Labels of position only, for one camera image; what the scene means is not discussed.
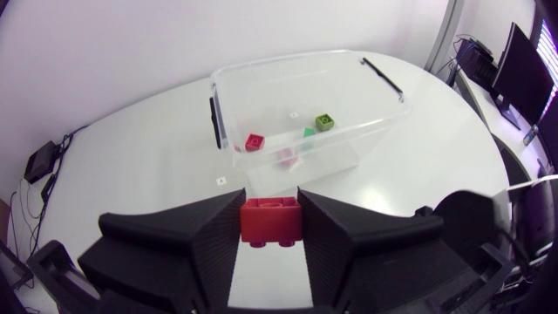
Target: red block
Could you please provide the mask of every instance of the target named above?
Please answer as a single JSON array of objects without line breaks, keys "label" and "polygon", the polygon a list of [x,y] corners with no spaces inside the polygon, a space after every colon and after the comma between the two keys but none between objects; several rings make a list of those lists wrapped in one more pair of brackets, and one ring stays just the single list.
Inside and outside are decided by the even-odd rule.
[{"label": "red block", "polygon": [[254,152],[256,150],[262,149],[264,142],[265,142],[265,138],[263,136],[250,134],[244,146],[246,147],[247,151]]},{"label": "red block", "polygon": [[283,247],[303,239],[303,212],[294,197],[248,199],[241,207],[243,242],[262,248],[266,242]]}]

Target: black handle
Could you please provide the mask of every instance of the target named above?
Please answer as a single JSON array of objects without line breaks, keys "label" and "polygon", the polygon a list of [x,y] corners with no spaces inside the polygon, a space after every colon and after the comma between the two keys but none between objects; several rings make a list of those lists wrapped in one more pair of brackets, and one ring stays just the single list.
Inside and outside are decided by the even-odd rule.
[{"label": "black handle", "polygon": [[213,102],[213,97],[209,98],[209,106],[211,107],[211,122],[213,122],[215,141],[217,142],[217,147],[221,149],[221,136],[219,136],[219,127],[217,126],[217,115],[215,114],[215,103]]}]

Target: plastic container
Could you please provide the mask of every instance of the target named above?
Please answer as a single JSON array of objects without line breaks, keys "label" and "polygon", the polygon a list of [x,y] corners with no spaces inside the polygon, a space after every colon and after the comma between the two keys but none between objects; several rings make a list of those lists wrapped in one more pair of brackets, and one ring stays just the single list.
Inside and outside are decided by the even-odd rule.
[{"label": "plastic container", "polygon": [[[234,150],[233,163],[246,172],[254,196],[357,166],[410,112],[409,100],[400,101],[361,61],[352,51],[316,52],[228,66],[211,75],[221,149]],[[335,123],[321,131],[316,118],[325,114]],[[251,134],[265,141],[249,151]]]}]

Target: oval table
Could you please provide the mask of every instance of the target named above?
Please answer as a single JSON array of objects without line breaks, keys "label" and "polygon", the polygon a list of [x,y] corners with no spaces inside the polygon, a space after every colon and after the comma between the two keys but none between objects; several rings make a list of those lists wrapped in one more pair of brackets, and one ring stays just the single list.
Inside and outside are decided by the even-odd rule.
[{"label": "oval table", "polygon": [[[457,190],[492,196],[507,188],[506,170],[490,133],[455,91],[405,61],[358,53],[404,91],[412,112],[358,167],[302,188],[400,216],[411,216],[424,205],[435,207]],[[100,238],[97,222],[105,212],[151,213],[246,187],[244,173],[232,167],[231,153],[215,145],[209,97],[209,79],[201,79],[142,100],[78,133],[65,156],[39,243],[56,239],[76,261]],[[41,184],[44,179],[32,188],[31,199],[38,198]],[[15,215],[17,224],[23,223],[21,213]],[[29,233],[20,232],[22,256],[29,255],[21,244],[28,241]],[[40,286],[17,294],[25,306],[55,311]],[[269,243],[253,249],[241,242],[229,305],[311,306],[303,244],[281,248]]]}]

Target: computer monitor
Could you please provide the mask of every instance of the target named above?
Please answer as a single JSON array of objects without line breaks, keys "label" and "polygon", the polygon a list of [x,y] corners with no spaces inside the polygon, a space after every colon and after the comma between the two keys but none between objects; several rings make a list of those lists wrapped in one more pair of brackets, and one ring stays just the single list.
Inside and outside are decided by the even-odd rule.
[{"label": "computer monitor", "polygon": [[[493,100],[500,113],[521,129],[509,110],[509,106],[513,105],[530,125],[536,124],[553,86],[554,81],[541,56],[519,26],[512,23],[492,85]],[[501,102],[497,99],[499,95],[503,96]]]}]

